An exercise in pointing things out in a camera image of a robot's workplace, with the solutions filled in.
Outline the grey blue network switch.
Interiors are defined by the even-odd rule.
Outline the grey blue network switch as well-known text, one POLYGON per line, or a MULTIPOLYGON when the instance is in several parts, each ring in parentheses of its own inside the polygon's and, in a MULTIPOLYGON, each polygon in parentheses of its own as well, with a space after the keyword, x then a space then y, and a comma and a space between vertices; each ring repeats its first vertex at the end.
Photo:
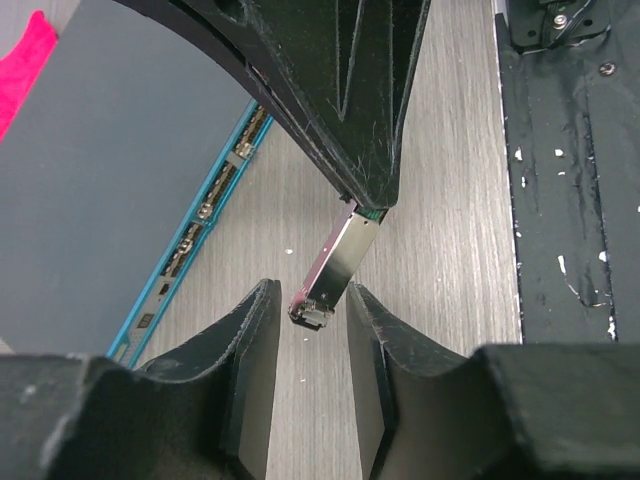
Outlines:
POLYGON ((133 366, 272 124, 201 51, 76 8, 1 145, 1 339, 133 366))

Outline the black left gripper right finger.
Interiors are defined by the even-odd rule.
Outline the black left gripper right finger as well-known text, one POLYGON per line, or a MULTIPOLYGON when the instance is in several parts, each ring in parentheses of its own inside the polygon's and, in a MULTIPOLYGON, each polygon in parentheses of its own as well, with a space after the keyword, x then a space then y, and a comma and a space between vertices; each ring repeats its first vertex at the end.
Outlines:
POLYGON ((500 402, 485 359, 431 340, 361 284, 346 301, 363 477, 487 476, 500 457, 500 402))

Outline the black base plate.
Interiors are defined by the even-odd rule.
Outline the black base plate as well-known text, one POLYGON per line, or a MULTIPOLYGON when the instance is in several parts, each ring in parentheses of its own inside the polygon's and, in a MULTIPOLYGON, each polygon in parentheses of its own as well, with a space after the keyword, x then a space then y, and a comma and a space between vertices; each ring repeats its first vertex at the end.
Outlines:
POLYGON ((496 40, 522 336, 639 339, 639 5, 511 1, 496 40))

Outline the pink red cloth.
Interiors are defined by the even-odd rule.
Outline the pink red cloth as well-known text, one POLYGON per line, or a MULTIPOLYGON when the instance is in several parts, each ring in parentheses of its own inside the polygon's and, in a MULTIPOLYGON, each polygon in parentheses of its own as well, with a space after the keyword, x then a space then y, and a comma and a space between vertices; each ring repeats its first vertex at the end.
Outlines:
POLYGON ((58 42, 42 10, 34 11, 12 50, 1 59, 1 139, 4 139, 58 42))

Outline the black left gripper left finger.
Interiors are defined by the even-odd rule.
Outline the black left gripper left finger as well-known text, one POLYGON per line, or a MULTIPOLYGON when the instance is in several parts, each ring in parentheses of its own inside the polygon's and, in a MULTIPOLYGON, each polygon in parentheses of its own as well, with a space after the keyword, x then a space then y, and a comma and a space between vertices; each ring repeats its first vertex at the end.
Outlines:
POLYGON ((227 315, 140 367, 168 405, 155 479, 266 476, 281 284, 262 279, 227 315))

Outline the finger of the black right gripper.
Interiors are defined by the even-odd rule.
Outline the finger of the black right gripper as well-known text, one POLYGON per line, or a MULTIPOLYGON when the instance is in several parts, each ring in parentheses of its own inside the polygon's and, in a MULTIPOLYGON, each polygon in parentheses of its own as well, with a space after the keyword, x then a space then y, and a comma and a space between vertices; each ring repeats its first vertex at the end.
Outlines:
POLYGON ((426 1, 134 1, 217 62, 345 198, 393 207, 426 1))

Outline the silver SFP module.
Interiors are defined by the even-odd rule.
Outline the silver SFP module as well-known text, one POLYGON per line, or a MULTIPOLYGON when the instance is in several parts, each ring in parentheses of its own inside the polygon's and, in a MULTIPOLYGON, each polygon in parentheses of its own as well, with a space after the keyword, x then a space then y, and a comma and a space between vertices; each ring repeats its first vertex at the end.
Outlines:
POLYGON ((294 324, 315 331, 326 326, 386 215, 355 200, 346 204, 289 306, 294 324))

